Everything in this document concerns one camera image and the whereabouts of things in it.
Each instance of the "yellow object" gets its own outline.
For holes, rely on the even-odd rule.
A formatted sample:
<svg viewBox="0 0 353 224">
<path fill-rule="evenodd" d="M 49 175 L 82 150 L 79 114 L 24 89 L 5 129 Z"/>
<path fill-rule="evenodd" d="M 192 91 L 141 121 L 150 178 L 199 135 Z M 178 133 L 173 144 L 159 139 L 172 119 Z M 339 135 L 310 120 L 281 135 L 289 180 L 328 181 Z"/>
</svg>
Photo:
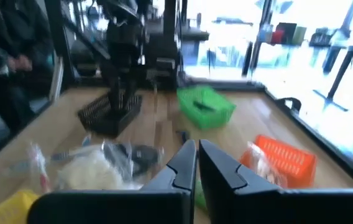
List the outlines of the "yellow object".
<svg viewBox="0 0 353 224">
<path fill-rule="evenodd" d="M 0 203 L 0 224 L 25 224 L 30 206 L 38 199 L 31 190 L 20 190 Z"/>
</svg>

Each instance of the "orange basket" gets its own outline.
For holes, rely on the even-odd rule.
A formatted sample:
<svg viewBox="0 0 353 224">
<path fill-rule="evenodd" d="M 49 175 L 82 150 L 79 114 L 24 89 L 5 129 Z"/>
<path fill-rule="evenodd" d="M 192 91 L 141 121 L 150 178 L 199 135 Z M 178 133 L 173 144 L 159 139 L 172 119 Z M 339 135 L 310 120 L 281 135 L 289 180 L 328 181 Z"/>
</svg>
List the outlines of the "orange basket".
<svg viewBox="0 0 353 224">
<path fill-rule="evenodd" d="M 307 188 L 314 182 L 316 156 L 284 142 L 259 135 L 255 144 L 263 150 L 271 165 L 287 178 L 288 188 Z M 251 152 L 246 151 L 240 163 L 250 167 Z"/>
</svg>

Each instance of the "wooden table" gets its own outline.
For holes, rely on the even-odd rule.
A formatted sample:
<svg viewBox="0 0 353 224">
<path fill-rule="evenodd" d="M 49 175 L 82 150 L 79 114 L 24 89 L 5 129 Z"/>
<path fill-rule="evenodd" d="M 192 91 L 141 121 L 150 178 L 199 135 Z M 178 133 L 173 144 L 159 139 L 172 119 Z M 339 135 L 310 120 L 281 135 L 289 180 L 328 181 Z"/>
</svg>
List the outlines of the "wooden table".
<svg viewBox="0 0 353 224">
<path fill-rule="evenodd" d="M 0 152 L 0 202 L 30 184 L 28 175 L 10 177 L 4 175 L 4 169 L 27 159 L 26 149 L 30 142 L 37 143 L 45 155 L 80 146 L 86 131 L 76 112 L 104 92 L 105 89 L 100 88 L 68 90 Z M 144 102 L 140 114 L 116 140 L 163 147 L 163 164 L 181 146 L 176 130 L 189 131 L 195 140 L 208 139 L 236 159 L 240 158 L 248 141 L 264 134 L 318 156 L 314 187 L 353 187 L 353 180 L 260 93 L 223 93 L 237 105 L 236 111 L 225 127 L 208 131 L 195 128 L 182 115 L 176 94 L 159 93 L 155 96 L 147 91 L 141 94 Z M 94 142 L 101 140 L 100 137 L 93 139 Z M 209 223 L 201 210 L 196 209 L 195 223 Z"/>
</svg>

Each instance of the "black plastic basket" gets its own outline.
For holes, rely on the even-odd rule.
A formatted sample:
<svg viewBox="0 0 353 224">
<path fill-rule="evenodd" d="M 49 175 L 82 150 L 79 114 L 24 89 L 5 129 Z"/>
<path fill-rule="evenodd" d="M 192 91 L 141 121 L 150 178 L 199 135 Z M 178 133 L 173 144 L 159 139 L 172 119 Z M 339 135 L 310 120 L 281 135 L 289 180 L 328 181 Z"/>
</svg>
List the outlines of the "black plastic basket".
<svg viewBox="0 0 353 224">
<path fill-rule="evenodd" d="M 123 97 L 124 94 L 120 94 L 120 104 Z M 128 103 L 126 111 L 114 113 L 107 93 L 79 110 L 77 115 L 86 130 L 117 137 L 139 114 L 141 106 L 142 96 L 135 95 Z"/>
</svg>

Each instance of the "green object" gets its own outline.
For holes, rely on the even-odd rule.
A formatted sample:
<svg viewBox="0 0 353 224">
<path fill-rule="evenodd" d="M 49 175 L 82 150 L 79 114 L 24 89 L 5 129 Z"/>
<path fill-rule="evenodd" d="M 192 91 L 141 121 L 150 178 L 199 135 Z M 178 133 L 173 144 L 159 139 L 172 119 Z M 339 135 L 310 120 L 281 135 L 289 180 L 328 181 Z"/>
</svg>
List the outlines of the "green object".
<svg viewBox="0 0 353 224">
<path fill-rule="evenodd" d="M 201 185 L 201 181 L 196 181 L 196 188 L 195 188 L 195 204 L 207 212 L 206 206 L 206 199 L 204 197 L 203 186 Z"/>
<path fill-rule="evenodd" d="M 176 94 L 182 112 L 200 129 L 223 126 L 236 108 L 209 86 L 183 88 Z"/>
</svg>

